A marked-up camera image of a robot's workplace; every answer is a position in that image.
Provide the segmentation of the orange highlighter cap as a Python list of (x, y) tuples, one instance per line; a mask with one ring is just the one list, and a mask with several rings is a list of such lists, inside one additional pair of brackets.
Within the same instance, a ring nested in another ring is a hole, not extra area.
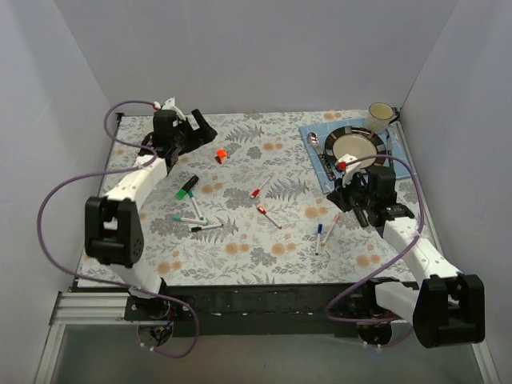
[(227, 152), (225, 150), (218, 150), (215, 156), (216, 161), (219, 164), (223, 164), (224, 160), (228, 157)]

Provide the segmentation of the orange capped black highlighter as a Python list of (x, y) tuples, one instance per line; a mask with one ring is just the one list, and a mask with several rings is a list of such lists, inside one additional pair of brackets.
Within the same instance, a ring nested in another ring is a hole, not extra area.
[(367, 228), (369, 226), (366, 213), (364, 209), (360, 207), (360, 205), (356, 205), (354, 207), (354, 214), (362, 228)]

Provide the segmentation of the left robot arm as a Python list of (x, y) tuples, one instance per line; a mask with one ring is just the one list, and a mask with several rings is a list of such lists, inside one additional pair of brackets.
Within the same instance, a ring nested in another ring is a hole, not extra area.
[(143, 260), (144, 237), (138, 209), (156, 185), (168, 176), (181, 155), (212, 142), (217, 131), (200, 110), (191, 111), (197, 123), (178, 116), (175, 108), (154, 112), (152, 131), (146, 134), (134, 170), (102, 197), (85, 204), (85, 252), (108, 266), (130, 293), (143, 298), (142, 309), (154, 320), (163, 319), (170, 300), (160, 294), (165, 285)]

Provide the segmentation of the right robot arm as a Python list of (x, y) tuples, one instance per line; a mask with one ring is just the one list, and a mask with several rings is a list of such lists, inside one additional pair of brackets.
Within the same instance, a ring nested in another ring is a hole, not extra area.
[(485, 291), (476, 274), (450, 264), (419, 232), (412, 211), (397, 201), (395, 173), (371, 166), (362, 176), (356, 164), (341, 162), (344, 175), (328, 199), (342, 211), (364, 210), (367, 224), (401, 256), (418, 284), (412, 290), (397, 281), (372, 282), (362, 297), (363, 311), (380, 318), (390, 311), (412, 325), (426, 348), (480, 343), (485, 338)]

